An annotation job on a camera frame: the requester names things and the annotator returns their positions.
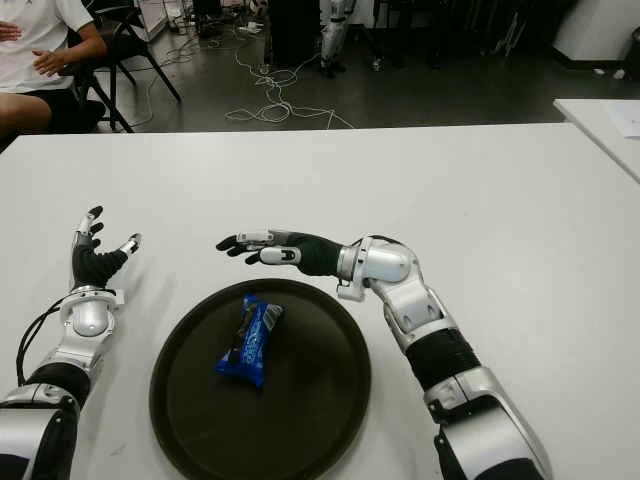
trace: concrete floor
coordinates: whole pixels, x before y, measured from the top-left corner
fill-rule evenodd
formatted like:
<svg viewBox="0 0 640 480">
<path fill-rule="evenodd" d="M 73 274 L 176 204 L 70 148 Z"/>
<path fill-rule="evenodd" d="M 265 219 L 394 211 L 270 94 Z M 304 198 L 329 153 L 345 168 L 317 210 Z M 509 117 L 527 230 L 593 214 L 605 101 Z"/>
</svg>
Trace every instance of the concrete floor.
<svg viewBox="0 0 640 480">
<path fill-rule="evenodd" d="M 153 45 L 158 61 L 188 38 L 161 34 Z M 268 104 L 264 87 L 255 86 L 255 78 L 234 59 L 238 51 L 242 61 L 259 65 L 263 40 L 252 38 L 243 43 L 232 32 L 225 32 L 219 44 L 200 45 L 204 48 L 184 49 L 183 53 L 193 53 L 182 58 L 186 63 L 165 66 L 183 96 L 182 104 L 160 80 L 153 84 L 147 101 L 147 87 L 155 76 L 152 71 L 134 73 L 139 79 L 137 88 L 119 76 L 118 106 L 125 118 L 138 124 L 153 112 L 153 118 L 137 126 L 136 132 L 327 127 L 328 115 L 291 117 L 279 124 L 226 119 L 225 113 L 231 110 L 257 111 Z M 433 70 L 425 65 L 422 55 L 414 54 L 405 58 L 403 68 L 386 65 L 381 72 L 372 71 L 370 61 L 367 44 L 354 39 L 344 54 L 346 73 L 326 79 L 315 66 L 306 67 L 299 82 L 284 90 L 284 98 L 297 107 L 335 109 L 356 128 L 556 122 L 563 117 L 552 106 L 555 98 L 640 98 L 640 84 L 614 80 L 611 72 L 599 76 L 591 70 L 568 70 L 540 55 L 459 58 Z M 130 66 L 146 65 L 136 61 Z M 106 83 L 108 75 L 99 75 Z M 331 127 L 344 125 L 334 120 Z M 108 125 L 101 124 L 100 130 L 108 131 Z"/>
</svg>

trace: white wall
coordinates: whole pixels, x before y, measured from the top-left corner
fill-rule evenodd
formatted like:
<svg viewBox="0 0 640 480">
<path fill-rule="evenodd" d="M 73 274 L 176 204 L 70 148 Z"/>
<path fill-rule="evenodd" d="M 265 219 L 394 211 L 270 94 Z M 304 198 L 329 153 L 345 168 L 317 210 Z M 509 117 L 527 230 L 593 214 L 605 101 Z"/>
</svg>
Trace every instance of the white wall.
<svg viewBox="0 0 640 480">
<path fill-rule="evenodd" d="M 560 28 L 554 46 L 572 60 L 618 60 L 640 27 L 640 0 L 582 0 Z"/>
</svg>

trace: blue snack package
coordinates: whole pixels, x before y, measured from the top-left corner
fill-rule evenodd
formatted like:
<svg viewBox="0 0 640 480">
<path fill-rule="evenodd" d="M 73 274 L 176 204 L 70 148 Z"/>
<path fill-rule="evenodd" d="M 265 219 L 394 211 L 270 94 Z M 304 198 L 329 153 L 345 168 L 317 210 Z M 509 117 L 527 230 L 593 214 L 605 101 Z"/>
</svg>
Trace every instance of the blue snack package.
<svg viewBox="0 0 640 480">
<path fill-rule="evenodd" d="M 216 364 L 215 371 L 233 378 L 241 378 L 261 388 L 264 385 L 263 352 L 284 307 L 263 302 L 247 293 L 242 302 L 242 324 L 236 332 L 231 348 Z"/>
</svg>

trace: black tray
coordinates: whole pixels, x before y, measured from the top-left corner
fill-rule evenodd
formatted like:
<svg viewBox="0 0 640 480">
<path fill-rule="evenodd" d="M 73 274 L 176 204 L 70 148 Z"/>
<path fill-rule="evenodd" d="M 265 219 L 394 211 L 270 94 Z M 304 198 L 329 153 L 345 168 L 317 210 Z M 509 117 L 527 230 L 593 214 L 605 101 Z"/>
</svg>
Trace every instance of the black tray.
<svg viewBox="0 0 640 480">
<path fill-rule="evenodd" d="M 286 307 L 265 351 L 262 390 L 213 371 L 248 292 Z M 190 479 L 308 479 L 347 450 L 370 386 L 366 344 L 336 300 L 299 282 L 255 280 L 210 296 L 171 333 L 153 372 L 151 421 Z"/>
</svg>

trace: table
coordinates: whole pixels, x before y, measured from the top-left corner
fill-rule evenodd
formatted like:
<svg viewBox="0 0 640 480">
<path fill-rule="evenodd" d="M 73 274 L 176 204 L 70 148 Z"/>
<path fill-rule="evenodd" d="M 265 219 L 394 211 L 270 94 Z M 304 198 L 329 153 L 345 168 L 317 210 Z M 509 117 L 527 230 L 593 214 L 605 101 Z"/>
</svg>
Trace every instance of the table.
<svg viewBox="0 0 640 480">
<path fill-rule="evenodd" d="M 167 10 L 163 2 L 137 0 L 144 23 L 143 38 L 150 42 L 158 36 L 167 24 Z"/>
<path fill-rule="evenodd" d="M 103 245 L 143 246 L 114 278 L 128 303 L 85 407 L 74 480 L 174 480 L 148 414 L 165 338 L 201 299 L 280 276 L 214 244 L 278 226 L 351 242 L 383 233 L 421 259 L 481 360 L 546 445 L 556 479 L 634 478 L 640 445 L 640 189 L 575 126 L 22 137 L 0 156 L 0 388 L 26 325 L 65 293 L 69 242 L 103 204 Z M 370 407 L 327 478 L 438 479 L 435 428 L 369 294 L 342 302 L 372 362 Z M 59 338 L 51 319 L 26 363 Z"/>
<path fill-rule="evenodd" d="M 640 183 L 640 139 L 622 136 L 605 109 L 610 101 L 558 99 L 553 104 Z"/>
</svg>

